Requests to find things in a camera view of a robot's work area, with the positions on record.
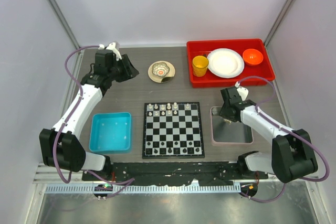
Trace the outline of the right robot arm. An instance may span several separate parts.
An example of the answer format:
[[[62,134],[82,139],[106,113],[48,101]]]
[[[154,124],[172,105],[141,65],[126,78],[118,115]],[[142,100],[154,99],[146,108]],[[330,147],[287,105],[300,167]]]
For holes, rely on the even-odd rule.
[[[284,126],[247,100],[248,90],[229,87],[221,91],[223,106],[219,116],[228,122],[239,122],[256,131],[271,145],[271,153],[252,151],[238,157],[237,173],[250,179],[256,172],[275,175],[288,183],[313,174],[318,170],[314,150],[307,131]]]

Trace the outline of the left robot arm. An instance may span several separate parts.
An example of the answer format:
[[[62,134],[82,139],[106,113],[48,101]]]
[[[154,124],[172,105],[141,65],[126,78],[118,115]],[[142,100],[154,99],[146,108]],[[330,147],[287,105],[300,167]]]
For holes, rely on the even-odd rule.
[[[96,46],[95,61],[81,81],[68,75],[78,87],[78,93],[61,119],[51,128],[42,129],[39,142],[43,162],[54,167],[60,179],[68,184],[63,170],[70,174],[84,171],[105,182],[112,174],[110,157],[86,152],[79,142],[81,131],[90,113],[102,100],[112,83],[135,78],[139,72],[129,57],[121,55],[116,43]]]

